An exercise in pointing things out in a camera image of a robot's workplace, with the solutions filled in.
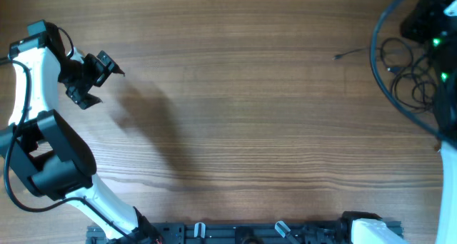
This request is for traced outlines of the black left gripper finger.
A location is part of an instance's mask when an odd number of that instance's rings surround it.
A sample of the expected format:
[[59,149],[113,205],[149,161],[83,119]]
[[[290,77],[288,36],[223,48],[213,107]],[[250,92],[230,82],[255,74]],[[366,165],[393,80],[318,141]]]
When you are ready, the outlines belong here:
[[90,93],[75,93],[73,95],[73,102],[79,106],[79,108],[85,110],[93,105],[101,103],[102,100]]
[[105,51],[100,51],[96,57],[101,62],[97,68],[99,76],[110,76],[113,73],[125,76],[124,71]]

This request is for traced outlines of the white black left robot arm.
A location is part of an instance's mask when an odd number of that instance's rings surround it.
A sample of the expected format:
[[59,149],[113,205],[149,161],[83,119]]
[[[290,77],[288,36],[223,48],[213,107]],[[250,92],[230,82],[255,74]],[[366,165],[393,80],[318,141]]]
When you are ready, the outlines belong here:
[[87,109],[99,102],[91,88],[121,73],[118,64],[104,51],[92,55],[65,49],[65,31],[48,21],[29,24],[28,33],[2,59],[16,72],[14,110],[1,132],[7,195],[19,203],[9,179],[14,173],[32,195],[50,198],[53,207],[72,205],[92,219],[107,243],[154,237],[145,217],[100,179],[91,149],[58,112],[59,83],[79,108]]

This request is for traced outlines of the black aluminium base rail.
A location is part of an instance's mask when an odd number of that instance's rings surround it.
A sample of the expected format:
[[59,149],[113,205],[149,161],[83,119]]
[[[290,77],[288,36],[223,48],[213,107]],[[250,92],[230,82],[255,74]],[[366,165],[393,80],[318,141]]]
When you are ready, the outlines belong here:
[[[348,243],[345,234],[337,238],[336,221],[309,221],[302,224],[289,223],[292,236],[299,242],[312,243]],[[207,224],[204,237],[196,237],[194,225],[184,223],[154,223],[153,227],[161,234],[158,243],[289,243],[275,229],[274,224]]]

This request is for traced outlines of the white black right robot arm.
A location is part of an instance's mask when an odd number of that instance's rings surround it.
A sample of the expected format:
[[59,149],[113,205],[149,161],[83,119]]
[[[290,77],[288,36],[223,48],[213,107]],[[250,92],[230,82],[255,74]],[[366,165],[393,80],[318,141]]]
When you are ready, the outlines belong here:
[[437,74],[432,111],[435,129],[406,110],[389,91],[378,72],[376,45],[385,20],[404,0],[393,0],[381,13],[369,46],[371,71],[380,90],[406,118],[441,142],[443,190],[437,243],[456,242],[456,0],[419,0],[400,25],[402,37],[425,47],[425,57]]

